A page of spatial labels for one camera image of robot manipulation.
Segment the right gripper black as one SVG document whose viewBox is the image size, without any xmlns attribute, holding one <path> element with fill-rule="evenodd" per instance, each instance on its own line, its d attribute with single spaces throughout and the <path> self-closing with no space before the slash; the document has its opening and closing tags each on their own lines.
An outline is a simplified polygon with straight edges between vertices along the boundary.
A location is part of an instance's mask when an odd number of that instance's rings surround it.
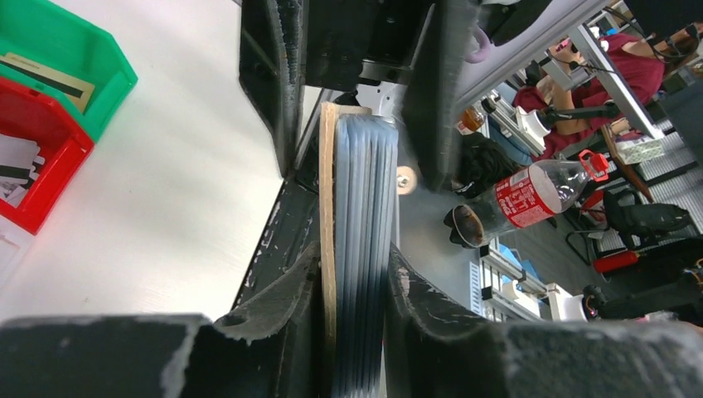
<svg viewBox="0 0 703 398">
<path fill-rule="evenodd" d="M 424 187 L 440 191 L 458 164 L 458 79 L 479 1 L 241 2 L 239 82 L 271 134 L 281 177 L 293 168 L 301 130 L 306 24 L 305 84 L 352 91 L 363 80 L 398 82 L 410 73 L 433 5 L 403 122 Z"/>
</svg>

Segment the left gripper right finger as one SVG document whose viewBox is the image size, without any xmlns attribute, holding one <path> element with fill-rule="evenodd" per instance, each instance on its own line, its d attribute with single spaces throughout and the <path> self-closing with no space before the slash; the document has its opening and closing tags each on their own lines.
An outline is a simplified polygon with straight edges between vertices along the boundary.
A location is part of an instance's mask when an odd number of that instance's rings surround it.
<svg viewBox="0 0 703 398">
<path fill-rule="evenodd" d="M 699 397 L 702 337 L 678 322 L 489 321 L 390 251 L 390 397 Z"/>
</svg>

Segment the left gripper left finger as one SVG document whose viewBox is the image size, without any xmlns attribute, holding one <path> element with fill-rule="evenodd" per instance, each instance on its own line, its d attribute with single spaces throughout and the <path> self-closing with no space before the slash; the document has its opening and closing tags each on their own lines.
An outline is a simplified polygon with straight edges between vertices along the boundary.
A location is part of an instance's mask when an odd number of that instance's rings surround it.
<svg viewBox="0 0 703 398">
<path fill-rule="evenodd" d="M 320 245 L 222 318 L 17 318 L 1 326 L 4 397 L 315 397 Z"/>
</svg>

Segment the beige card holder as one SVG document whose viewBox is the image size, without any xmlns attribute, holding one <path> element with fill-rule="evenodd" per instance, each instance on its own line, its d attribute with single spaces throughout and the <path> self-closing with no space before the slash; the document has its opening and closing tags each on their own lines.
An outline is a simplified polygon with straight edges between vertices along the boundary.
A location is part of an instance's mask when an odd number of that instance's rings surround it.
<svg viewBox="0 0 703 398">
<path fill-rule="evenodd" d="M 321 106 L 318 197 L 323 397 L 376 397 L 390 250 L 398 240 L 399 131 L 361 106 Z"/>
</svg>

